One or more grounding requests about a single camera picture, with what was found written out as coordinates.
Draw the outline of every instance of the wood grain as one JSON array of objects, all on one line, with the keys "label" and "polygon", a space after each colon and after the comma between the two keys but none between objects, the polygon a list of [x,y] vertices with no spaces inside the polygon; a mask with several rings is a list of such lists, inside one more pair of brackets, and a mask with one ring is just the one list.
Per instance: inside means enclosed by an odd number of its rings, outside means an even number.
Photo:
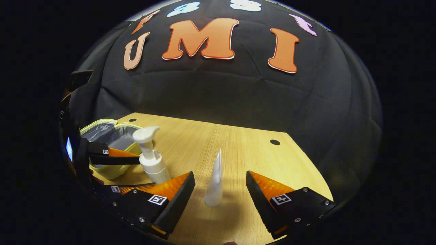
[{"label": "wood grain", "polygon": [[[133,113],[118,123],[141,127],[159,125],[154,146],[171,177],[193,171],[195,188],[168,240],[178,245],[267,244],[267,232],[245,186],[251,170],[291,188],[309,187],[333,200],[316,167],[287,133]],[[278,140],[273,145],[270,140]],[[214,208],[203,203],[205,188],[219,150],[222,152],[223,200]],[[140,165],[113,181],[94,175],[107,185],[150,183]]]}]

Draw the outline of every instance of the white letter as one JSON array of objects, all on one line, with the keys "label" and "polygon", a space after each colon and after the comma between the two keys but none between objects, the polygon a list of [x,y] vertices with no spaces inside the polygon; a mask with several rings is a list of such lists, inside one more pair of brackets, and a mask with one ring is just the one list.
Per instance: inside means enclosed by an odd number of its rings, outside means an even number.
[{"label": "white letter", "polygon": [[230,4],[230,7],[232,9],[241,9],[241,10],[247,10],[252,12],[260,11],[261,4],[254,2],[254,1],[248,1],[248,0],[231,0],[230,1],[233,4]]},{"label": "white letter", "polygon": [[195,2],[195,3],[187,3],[185,5],[178,6],[177,8],[174,9],[173,12],[167,14],[167,17],[178,15],[180,13],[188,13],[188,12],[194,11],[194,10],[198,9],[199,4],[200,4],[199,2]]}]

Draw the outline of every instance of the white cone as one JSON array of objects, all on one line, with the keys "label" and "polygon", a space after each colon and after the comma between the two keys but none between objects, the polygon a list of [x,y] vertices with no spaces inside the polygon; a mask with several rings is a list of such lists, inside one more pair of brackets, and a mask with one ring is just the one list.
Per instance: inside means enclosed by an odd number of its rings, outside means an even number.
[{"label": "white cone", "polygon": [[204,194],[204,204],[209,207],[218,206],[222,200],[222,164],[221,164],[221,149],[215,159],[214,166],[212,168],[211,176],[209,178],[208,186],[206,187],[206,193]]}]

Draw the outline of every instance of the black backdrop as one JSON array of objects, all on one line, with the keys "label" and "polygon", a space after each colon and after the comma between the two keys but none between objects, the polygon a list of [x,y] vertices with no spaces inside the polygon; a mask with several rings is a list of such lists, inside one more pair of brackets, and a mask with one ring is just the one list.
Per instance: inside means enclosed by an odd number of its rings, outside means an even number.
[{"label": "black backdrop", "polygon": [[[196,11],[166,17],[181,4],[161,7],[163,14],[133,35],[140,19],[117,25],[86,52],[77,71],[94,73],[70,100],[80,126],[140,112],[287,132],[323,175],[334,200],[344,205],[371,170],[382,134],[377,89],[358,56],[314,21],[317,36],[307,33],[290,22],[288,14],[297,13],[275,3],[262,1],[262,11],[249,12],[204,0]],[[160,58],[171,24],[189,19],[201,30],[218,17],[240,21],[232,32],[234,59]],[[298,36],[296,74],[268,66],[276,45],[271,27]],[[126,43],[145,31],[150,38],[141,62],[126,70]]]},{"label": "black backdrop", "polygon": [[[429,235],[423,228],[430,222],[426,213],[430,184],[426,182],[429,168],[425,167],[424,157],[429,144],[422,139],[429,134],[425,123],[432,121],[425,101],[432,88],[431,52],[425,48],[430,41],[430,32],[425,28],[430,6],[418,1],[406,5],[374,0],[285,3],[332,29],[359,54],[375,79],[384,118],[380,154],[365,185],[348,205],[295,243],[381,244],[425,239],[422,235]],[[7,73],[13,75],[11,84],[20,86],[13,97],[24,101],[24,105],[6,106],[11,110],[5,115],[36,119],[21,121],[22,133],[33,137],[23,142],[14,140],[13,144],[27,146],[30,140],[31,147],[25,153],[13,147],[10,152],[20,155],[12,160],[23,162],[5,172],[7,189],[18,187],[7,202],[5,224],[10,241],[145,241],[85,198],[68,169],[59,164],[58,144],[53,139],[60,81],[95,40],[149,5],[151,1],[48,1],[18,4],[9,12],[6,39],[11,37],[13,42],[5,55],[12,52],[9,63],[15,72]],[[34,100],[44,105],[36,106]],[[38,158],[29,164],[35,155]]]}]

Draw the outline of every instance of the white plastic object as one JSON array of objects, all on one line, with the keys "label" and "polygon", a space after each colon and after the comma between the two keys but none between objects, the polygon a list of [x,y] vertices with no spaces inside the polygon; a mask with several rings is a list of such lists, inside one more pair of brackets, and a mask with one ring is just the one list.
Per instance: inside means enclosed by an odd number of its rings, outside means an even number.
[{"label": "white plastic object", "polygon": [[218,206],[222,201],[222,161],[221,161],[221,149],[215,159],[214,166],[212,168],[211,176],[209,178],[208,186],[206,187],[206,193],[204,194],[204,204],[209,207]]},{"label": "white plastic object", "polygon": [[136,130],[132,135],[142,151],[139,155],[139,162],[151,181],[156,184],[162,184],[171,179],[162,155],[153,147],[152,140],[159,129],[159,126],[145,127]]}]

